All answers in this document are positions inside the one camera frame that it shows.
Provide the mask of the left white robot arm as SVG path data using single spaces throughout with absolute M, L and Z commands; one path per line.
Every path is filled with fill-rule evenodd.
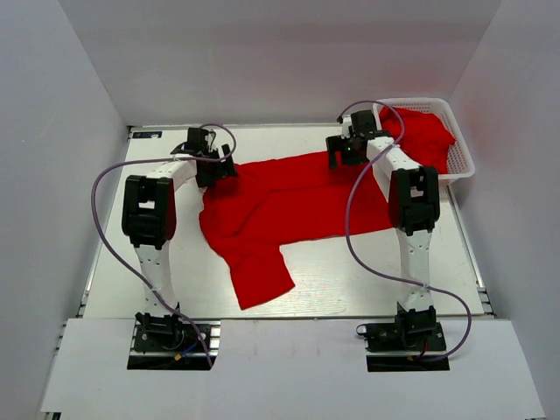
M 144 283 L 145 311 L 150 315 L 177 314 L 179 300 L 172 285 L 171 240 L 177 229 L 176 192 L 194 181 L 202 189 L 237 171 L 229 145 L 181 146 L 175 155 L 145 175 L 126 178 L 122 231 L 129 238 Z

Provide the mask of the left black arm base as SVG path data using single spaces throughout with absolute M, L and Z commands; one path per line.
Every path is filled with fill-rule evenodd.
M 176 315 L 135 315 L 128 370 L 208 371 L 220 345 L 221 323 L 190 324 Z

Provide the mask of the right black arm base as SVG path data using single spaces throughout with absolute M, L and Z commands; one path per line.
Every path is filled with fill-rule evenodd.
M 431 315 L 397 314 L 391 322 L 362 323 L 369 373 L 444 372 L 450 369 L 442 325 Z

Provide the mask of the red t shirt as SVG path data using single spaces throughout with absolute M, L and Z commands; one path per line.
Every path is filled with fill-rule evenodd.
M 364 164 L 330 170 L 326 152 L 238 164 L 202 195 L 199 226 L 229 267 L 241 309 L 294 288 L 281 246 L 390 228 L 387 201 Z

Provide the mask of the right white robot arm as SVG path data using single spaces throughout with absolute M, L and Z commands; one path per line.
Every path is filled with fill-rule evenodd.
M 438 172 L 409 157 L 396 140 L 383 131 L 374 112 L 362 110 L 339 115 L 341 133 L 329 136 L 326 149 L 329 167 L 338 163 L 366 163 L 388 200 L 388 217 L 400 247 L 402 285 L 397 301 L 399 321 L 396 341 L 413 349 L 424 342 L 427 330 L 436 324 L 430 285 L 429 251 L 431 234 L 439 219 Z

